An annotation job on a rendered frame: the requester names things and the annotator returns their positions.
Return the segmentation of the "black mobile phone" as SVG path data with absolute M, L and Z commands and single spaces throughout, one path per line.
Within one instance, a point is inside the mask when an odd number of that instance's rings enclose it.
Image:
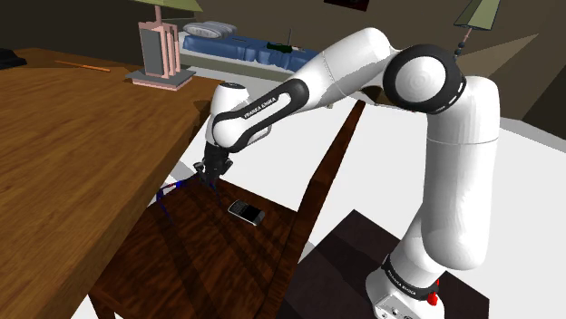
M 254 227 L 259 225 L 263 218 L 265 217 L 265 212 L 259 208 L 256 208 L 245 201 L 238 199 L 234 201 L 229 207 L 228 212 L 233 216 L 236 216 Z

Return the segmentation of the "bed with blue cover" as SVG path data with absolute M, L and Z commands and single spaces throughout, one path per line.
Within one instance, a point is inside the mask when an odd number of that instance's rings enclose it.
M 237 34 L 231 24 L 190 23 L 179 32 L 181 63 L 281 82 L 317 55 L 316 51 Z

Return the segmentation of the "pink grey table lamp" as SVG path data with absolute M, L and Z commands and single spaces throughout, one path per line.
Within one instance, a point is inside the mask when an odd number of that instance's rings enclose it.
M 134 0 L 152 5 L 154 22 L 139 22 L 144 67 L 126 75 L 133 84 L 176 92 L 194 72 L 181 68 L 178 27 L 162 20 L 163 7 L 201 12 L 196 0 Z

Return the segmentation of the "brown wooden desk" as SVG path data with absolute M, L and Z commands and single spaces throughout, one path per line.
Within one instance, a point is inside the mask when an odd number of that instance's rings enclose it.
M 71 319 L 210 111 L 217 81 L 39 48 L 0 71 L 0 319 Z M 98 72 L 54 60 L 110 69 Z

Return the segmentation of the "dark robot stand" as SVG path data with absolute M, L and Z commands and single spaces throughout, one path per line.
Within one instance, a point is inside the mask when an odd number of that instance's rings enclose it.
M 298 263 L 276 319 L 376 319 L 366 277 L 398 242 L 351 211 Z

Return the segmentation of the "orange pencil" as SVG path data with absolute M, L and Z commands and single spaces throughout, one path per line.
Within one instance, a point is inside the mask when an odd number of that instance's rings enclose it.
M 87 65 L 87 64 L 71 63 L 71 62 L 65 62 L 65 61 L 59 61 L 59 60 L 54 60 L 54 62 L 59 63 L 59 64 L 63 64 L 63 65 L 72 66 L 72 67 L 94 70 L 94 71 L 98 71 L 98 72 L 104 72 L 104 73 L 107 73 L 107 72 L 110 73 L 111 72 L 110 69 L 98 67 L 98 66 L 91 66 L 91 65 Z

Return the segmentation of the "black flat thing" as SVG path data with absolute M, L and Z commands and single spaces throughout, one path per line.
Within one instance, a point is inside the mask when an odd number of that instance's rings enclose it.
M 25 58 L 18 57 L 13 50 L 0 48 L 0 70 L 23 65 L 27 65 Z

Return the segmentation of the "green shade beaded lamp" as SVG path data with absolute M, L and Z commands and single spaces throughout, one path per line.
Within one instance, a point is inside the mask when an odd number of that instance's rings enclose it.
M 454 59 L 462 55 L 462 50 L 470 37 L 472 30 L 491 31 L 501 0 L 470 0 L 469 4 L 459 14 L 454 26 L 466 29 L 462 41 L 454 50 Z

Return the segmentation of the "dark wall picture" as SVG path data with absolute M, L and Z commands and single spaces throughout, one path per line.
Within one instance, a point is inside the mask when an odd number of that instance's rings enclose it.
M 326 4 L 336 5 L 361 12 L 365 12 L 369 4 L 369 0 L 324 0 L 324 2 Z

